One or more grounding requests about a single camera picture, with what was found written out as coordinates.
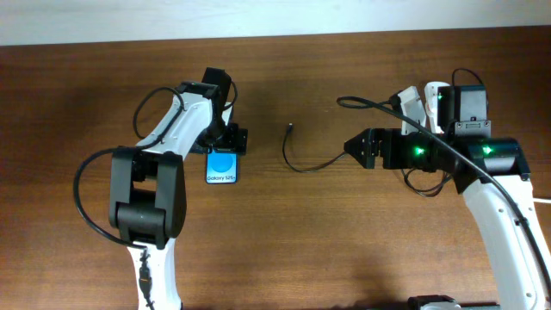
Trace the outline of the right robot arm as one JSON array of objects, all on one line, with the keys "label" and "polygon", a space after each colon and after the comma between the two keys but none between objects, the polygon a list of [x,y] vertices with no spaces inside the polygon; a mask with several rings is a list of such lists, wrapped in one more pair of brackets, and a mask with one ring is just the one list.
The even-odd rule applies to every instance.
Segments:
[{"label": "right robot arm", "polygon": [[537,219],[530,170],[512,138],[493,138],[484,85],[428,84],[430,112],[402,95],[392,106],[357,96],[337,103],[351,109],[379,109],[403,121],[401,128],[367,128],[344,144],[363,168],[376,157],[386,170],[444,171],[475,218],[497,283],[503,309],[550,307],[550,251]]}]

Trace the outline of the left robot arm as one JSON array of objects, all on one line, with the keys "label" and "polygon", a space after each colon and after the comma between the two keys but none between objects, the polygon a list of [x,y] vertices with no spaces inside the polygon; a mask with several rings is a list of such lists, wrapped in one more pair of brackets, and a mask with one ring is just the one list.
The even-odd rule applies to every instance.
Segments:
[{"label": "left robot arm", "polygon": [[199,82],[180,83],[157,126],[112,157],[108,218],[133,260],[141,309],[183,306],[175,245],[187,212],[184,159],[190,153],[246,153],[248,132],[232,122],[227,101],[233,85],[225,70],[213,67]]}]

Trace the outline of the blue screen Galaxy smartphone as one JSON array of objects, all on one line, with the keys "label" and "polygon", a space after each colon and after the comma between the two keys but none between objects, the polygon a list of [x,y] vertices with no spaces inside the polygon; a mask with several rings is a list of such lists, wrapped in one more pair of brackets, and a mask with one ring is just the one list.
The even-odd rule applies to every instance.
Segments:
[{"label": "blue screen Galaxy smartphone", "polygon": [[206,182],[230,184],[238,181],[238,155],[211,152],[207,155]]}]

